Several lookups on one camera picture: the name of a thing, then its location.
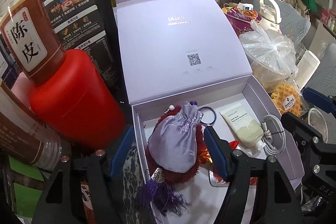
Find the red snack packet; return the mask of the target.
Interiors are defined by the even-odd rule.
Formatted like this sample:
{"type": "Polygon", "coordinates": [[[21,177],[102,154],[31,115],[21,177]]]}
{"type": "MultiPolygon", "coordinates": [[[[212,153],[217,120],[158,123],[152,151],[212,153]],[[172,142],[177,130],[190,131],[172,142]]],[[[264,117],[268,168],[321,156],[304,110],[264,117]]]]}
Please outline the red snack packet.
{"type": "MultiPolygon", "coordinates": [[[[234,140],[234,141],[229,142],[229,145],[232,149],[236,149],[239,143],[240,142],[238,140],[234,140]]],[[[213,163],[210,153],[205,144],[201,144],[199,146],[198,157],[199,157],[200,164],[212,164],[213,163]]]]}

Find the pink with-love pouch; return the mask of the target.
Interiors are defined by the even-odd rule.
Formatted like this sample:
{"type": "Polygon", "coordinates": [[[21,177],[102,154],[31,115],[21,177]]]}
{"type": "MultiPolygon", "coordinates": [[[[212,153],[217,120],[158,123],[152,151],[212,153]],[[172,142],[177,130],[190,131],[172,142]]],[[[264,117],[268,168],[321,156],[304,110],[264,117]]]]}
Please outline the pink with-love pouch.
{"type": "MultiPolygon", "coordinates": [[[[209,170],[209,179],[210,179],[210,184],[213,187],[228,187],[229,182],[225,182],[221,176],[219,176],[214,170],[209,170]]],[[[257,178],[256,177],[251,177],[249,181],[249,186],[251,188],[256,188],[257,186],[257,178]]]]}

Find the hand cream tube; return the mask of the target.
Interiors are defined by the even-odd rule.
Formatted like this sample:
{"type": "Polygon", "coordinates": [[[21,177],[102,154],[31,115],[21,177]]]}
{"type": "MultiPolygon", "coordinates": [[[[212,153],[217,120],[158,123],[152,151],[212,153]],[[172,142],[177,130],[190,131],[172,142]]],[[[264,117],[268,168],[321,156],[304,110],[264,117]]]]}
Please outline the hand cream tube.
{"type": "Polygon", "coordinates": [[[238,103],[222,110],[220,114],[246,148],[255,148],[260,151],[265,147],[262,141],[264,132],[261,126],[242,104],[238,103]]]}

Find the lavender sachet with purple tassel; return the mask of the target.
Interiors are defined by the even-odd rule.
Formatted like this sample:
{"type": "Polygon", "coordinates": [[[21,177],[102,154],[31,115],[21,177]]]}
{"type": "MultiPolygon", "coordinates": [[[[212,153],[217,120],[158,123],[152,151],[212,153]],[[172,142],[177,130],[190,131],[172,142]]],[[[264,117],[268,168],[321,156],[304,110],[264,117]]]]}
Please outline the lavender sachet with purple tassel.
{"type": "Polygon", "coordinates": [[[189,102],[171,106],[159,118],[145,148],[150,179],[137,192],[138,207],[154,205],[162,215],[182,215],[188,203],[175,186],[198,172],[202,118],[198,106],[189,102]]]}

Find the dark red fluffy scrunchie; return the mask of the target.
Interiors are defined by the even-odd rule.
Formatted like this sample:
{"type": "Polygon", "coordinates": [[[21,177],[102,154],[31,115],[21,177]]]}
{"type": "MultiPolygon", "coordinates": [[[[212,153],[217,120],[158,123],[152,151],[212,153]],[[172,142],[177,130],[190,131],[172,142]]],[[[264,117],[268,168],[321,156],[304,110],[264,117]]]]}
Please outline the dark red fluffy scrunchie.
{"type": "Polygon", "coordinates": [[[188,102],[175,105],[159,118],[145,148],[151,174],[161,169],[168,184],[183,184],[197,174],[199,146],[204,144],[202,118],[199,109],[188,102]]]}

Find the metal bowl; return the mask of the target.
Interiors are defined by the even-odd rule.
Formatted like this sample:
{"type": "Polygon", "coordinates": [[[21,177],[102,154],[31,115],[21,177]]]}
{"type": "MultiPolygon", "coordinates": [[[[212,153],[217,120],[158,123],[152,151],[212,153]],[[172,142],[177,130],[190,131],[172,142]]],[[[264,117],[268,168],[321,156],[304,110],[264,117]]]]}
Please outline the metal bowl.
{"type": "Polygon", "coordinates": [[[323,141],[327,143],[329,137],[327,123],[318,108],[313,107],[309,110],[307,122],[322,135],[323,141]]]}

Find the bag of waffle cookies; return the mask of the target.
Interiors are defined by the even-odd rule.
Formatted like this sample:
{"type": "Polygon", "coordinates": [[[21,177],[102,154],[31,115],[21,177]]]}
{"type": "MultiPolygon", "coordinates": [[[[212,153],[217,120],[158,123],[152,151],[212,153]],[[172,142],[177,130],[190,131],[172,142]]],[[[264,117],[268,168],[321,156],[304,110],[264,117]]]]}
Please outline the bag of waffle cookies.
{"type": "Polygon", "coordinates": [[[301,116],[302,101],[299,92],[293,85],[285,82],[278,84],[270,98],[281,115],[290,112],[297,117],[301,116]]]}

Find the orange label jar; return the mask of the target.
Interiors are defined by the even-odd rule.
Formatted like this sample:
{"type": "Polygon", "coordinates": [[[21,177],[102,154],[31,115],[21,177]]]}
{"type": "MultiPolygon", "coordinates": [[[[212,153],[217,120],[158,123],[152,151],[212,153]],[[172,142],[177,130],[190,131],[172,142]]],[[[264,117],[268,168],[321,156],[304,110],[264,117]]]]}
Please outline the orange label jar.
{"type": "Polygon", "coordinates": [[[88,224],[96,224],[95,214],[92,206],[91,194],[87,182],[81,182],[81,195],[84,204],[84,213],[88,224]]]}

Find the clear plastic bag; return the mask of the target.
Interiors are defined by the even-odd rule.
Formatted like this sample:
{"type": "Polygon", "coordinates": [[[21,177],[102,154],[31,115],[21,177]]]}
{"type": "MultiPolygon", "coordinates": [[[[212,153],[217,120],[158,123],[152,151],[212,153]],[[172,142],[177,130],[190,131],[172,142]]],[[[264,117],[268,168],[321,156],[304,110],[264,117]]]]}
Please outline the clear plastic bag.
{"type": "Polygon", "coordinates": [[[264,30],[256,21],[252,31],[239,35],[240,43],[252,68],[252,74],[270,93],[280,82],[298,73],[294,43],[286,36],[264,30]]]}

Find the red cylinder container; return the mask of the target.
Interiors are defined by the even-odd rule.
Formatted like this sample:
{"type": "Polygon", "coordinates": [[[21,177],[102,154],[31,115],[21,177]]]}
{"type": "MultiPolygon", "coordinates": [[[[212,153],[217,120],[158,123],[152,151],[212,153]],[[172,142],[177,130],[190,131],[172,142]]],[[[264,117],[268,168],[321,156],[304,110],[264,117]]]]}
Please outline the red cylinder container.
{"type": "Polygon", "coordinates": [[[64,63],[41,86],[33,86],[32,111],[66,139],[91,149],[103,149],[118,138],[125,116],[82,50],[66,51],[64,63]]]}

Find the far grey chair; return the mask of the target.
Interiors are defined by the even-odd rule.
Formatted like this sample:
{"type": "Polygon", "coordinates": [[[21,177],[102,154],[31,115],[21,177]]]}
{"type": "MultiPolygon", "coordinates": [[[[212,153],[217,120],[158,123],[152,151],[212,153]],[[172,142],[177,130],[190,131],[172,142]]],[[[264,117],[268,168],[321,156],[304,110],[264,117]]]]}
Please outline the far grey chair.
{"type": "Polygon", "coordinates": [[[303,38],[308,33],[311,23],[306,18],[302,17],[299,12],[290,4],[275,0],[280,8],[280,30],[283,35],[286,35],[292,42],[299,45],[303,38]]]}

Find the lavender open gift box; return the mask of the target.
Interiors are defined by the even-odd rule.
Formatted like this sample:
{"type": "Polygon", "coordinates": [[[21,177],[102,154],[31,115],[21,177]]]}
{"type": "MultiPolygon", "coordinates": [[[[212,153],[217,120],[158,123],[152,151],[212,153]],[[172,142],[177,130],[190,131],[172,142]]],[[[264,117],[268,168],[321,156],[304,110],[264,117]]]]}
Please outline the lavender open gift box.
{"type": "Polygon", "coordinates": [[[213,187],[209,170],[175,192],[187,201],[182,215],[162,215],[156,223],[302,223],[295,188],[304,174],[290,133],[276,124],[280,114],[254,78],[244,49],[215,0],[116,0],[117,27],[127,97],[144,185],[149,181],[147,140],[168,108],[195,104],[203,113],[202,133],[213,126],[228,142],[238,140],[220,112],[238,103],[261,126],[265,147],[230,147],[228,187],[213,187]],[[256,188],[249,186],[257,178],[256,188]]]}

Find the green label jar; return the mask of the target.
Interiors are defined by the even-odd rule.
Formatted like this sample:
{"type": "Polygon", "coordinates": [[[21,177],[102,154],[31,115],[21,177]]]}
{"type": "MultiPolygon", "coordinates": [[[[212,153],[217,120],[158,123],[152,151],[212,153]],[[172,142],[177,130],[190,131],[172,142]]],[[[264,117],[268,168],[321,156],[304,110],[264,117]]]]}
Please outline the green label jar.
{"type": "Polygon", "coordinates": [[[7,203],[24,223],[31,223],[46,181],[41,171],[5,155],[3,183],[7,203]]]}

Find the white teapot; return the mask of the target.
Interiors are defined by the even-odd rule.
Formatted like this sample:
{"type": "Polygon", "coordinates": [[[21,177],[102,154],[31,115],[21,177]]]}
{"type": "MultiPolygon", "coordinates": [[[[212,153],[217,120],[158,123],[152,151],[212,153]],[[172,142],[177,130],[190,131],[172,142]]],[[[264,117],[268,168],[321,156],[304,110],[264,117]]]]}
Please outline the white teapot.
{"type": "Polygon", "coordinates": [[[261,16],[260,26],[264,30],[273,30],[281,33],[280,23],[281,12],[275,0],[259,0],[259,15],[261,16]]]}

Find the jar with Chinese label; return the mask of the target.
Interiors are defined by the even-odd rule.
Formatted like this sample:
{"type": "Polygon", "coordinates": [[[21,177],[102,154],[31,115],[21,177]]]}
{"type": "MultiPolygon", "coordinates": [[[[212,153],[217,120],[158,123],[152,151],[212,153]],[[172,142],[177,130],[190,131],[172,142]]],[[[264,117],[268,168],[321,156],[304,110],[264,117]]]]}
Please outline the jar with Chinese label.
{"type": "Polygon", "coordinates": [[[1,0],[1,34],[27,78],[48,81],[65,59],[43,0],[1,0]]]}

